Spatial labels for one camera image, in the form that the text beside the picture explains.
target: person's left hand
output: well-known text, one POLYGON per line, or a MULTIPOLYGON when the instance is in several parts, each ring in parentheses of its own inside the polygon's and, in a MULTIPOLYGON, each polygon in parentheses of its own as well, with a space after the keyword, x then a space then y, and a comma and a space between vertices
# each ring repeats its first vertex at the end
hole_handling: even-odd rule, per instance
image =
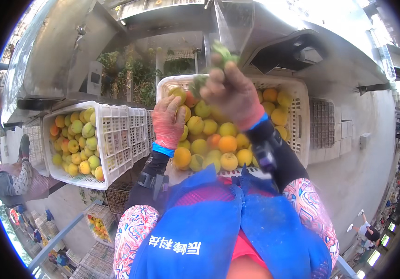
POLYGON ((171 95, 161 100, 152 113, 152 123, 157 137, 155 143, 171 150, 177 148, 184 131, 186 112, 185 108, 179 105, 181 105, 181 97, 171 95))

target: hand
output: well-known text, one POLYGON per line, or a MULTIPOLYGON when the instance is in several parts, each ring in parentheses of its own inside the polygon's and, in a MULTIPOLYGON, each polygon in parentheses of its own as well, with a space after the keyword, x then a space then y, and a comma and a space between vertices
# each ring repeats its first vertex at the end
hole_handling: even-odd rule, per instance
MULTIPOLYGON (((219 64, 220 57, 216 54, 212 59, 214 64, 219 64)), ((227 62, 224 72, 212 69, 200 95, 207 103, 217 106, 241 131, 249 130, 265 113, 253 83, 234 62, 227 62)))
POLYGON ((152 123, 157 137, 155 143, 171 150, 177 148, 184 131, 186 112, 185 108, 179 105, 181 105, 181 97, 171 95, 161 100, 152 113, 152 123))

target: metal rail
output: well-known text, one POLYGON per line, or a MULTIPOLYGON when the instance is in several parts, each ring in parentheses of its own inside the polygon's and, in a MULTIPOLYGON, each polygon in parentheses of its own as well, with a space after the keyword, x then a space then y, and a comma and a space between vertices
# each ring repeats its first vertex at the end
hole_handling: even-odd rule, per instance
MULTIPOLYGON (((96 201, 93 202, 93 204, 102 204, 102 201, 97 199, 96 201)), ((67 235, 67 233, 69 231, 71 231, 74 226, 76 226, 77 223, 79 223, 79 221, 82 220, 82 218, 84 217, 84 212, 81 212, 80 214, 78 214, 73 221, 71 221, 65 228, 63 228, 55 237, 53 237, 47 244, 47 246, 45 246, 42 251, 39 252, 39 254, 37 254, 37 256, 30 262, 30 264, 28 265, 28 269, 33 272, 34 269, 36 267, 39 266, 39 264, 41 264, 47 257, 48 257, 48 253, 50 253, 50 251, 56 246, 56 244, 62 240, 62 238, 67 235)))

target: black wrist strap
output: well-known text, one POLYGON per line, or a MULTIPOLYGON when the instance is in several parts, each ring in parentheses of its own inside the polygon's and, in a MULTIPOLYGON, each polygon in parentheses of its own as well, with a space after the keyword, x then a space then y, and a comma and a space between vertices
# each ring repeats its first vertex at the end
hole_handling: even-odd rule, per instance
POLYGON ((166 191, 169 187, 169 176, 157 174, 152 176, 148 173, 142 172, 137 184, 153 190, 152 199, 157 200, 160 192, 166 191))

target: arm sleeve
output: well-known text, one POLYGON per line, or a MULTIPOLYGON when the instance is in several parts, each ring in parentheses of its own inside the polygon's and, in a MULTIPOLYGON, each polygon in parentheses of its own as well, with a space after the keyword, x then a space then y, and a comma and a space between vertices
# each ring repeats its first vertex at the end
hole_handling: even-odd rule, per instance
POLYGON ((138 248, 157 225, 159 213, 149 205, 127 209, 118 223, 115 237, 114 271, 116 278, 127 278, 138 248))
POLYGON ((285 187, 283 195, 295 208, 301 223, 317 233, 327 245, 333 268, 338 259, 339 242, 313 183, 305 178, 296 179, 285 187))

